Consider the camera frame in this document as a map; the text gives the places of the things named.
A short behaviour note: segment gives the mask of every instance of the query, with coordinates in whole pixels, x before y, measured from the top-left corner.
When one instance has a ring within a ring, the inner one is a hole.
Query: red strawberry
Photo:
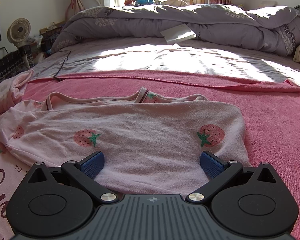
[[[14,135],[12,135],[12,138],[20,139],[24,134],[25,130],[20,125],[18,125],[16,132],[14,133]]]
[[[73,140],[80,146],[90,147],[96,146],[97,138],[101,133],[97,134],[95,130],[80,130],[76,132],[73,136]]]
[[[2,154],[6,154],[6,153],[7,153],[7,149],[6,149],[6,147],[3,145],[3,143],[0,143],[0,153],[2,153]]]
[[[158,103],[159,99],[157,95],[148,93],[146,98],[143,100],[144,103]]]
[[[213,147],[223,140],[225,132],[214,124],[207,124],[200,128],[200,132],[197,132],[198,137],[201,140],[201,147]]]
[[[33,106],[34,106],[34,108],[39,108],[42,106],[42,102],[34,102]]]

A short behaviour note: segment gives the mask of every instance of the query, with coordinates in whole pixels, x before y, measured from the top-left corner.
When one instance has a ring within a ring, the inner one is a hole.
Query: blue gripper pad
[[[225,170],[223,164],[221,164],[215,158],[212,158],[205,152],[201,153],[200,166],[210,179],[214,179]]]
[[[94,179],[105,165],[105,156],[102,152],[97,153],[92,158],[81,164],[80,171],[91,179]]]

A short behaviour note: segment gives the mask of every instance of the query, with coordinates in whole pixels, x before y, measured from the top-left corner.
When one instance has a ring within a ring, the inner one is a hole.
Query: sunlit bed sheet
[[[59,74],[105,70],[171,70],[231,76],[259,81],[290,79],[300,86],[300,64],[275,54],[198,40],[167,45],[163,38],[113,38],[85,41],[70,50]],[[68,52],[58,52],[36,65],[33,79],[51,77]]]

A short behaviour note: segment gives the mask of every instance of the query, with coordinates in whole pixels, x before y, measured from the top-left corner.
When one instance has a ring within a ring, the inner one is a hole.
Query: black and white patterned fabric
[[[33,58],[30,45],[25,45],[0,59],[0,83],[8,78],[27,70],[22,56],[27,55],[30,68],[33,67]]]

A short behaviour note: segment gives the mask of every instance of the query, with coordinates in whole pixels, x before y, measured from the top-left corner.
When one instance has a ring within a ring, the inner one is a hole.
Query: crosshair logo
[[[151,198],[149,198],[148,200],[151,201],[151,202],[153,203],[153,202],[156,202],[156,201],[159,200],[159,199],[157,199],[156,197],[151,197]]]

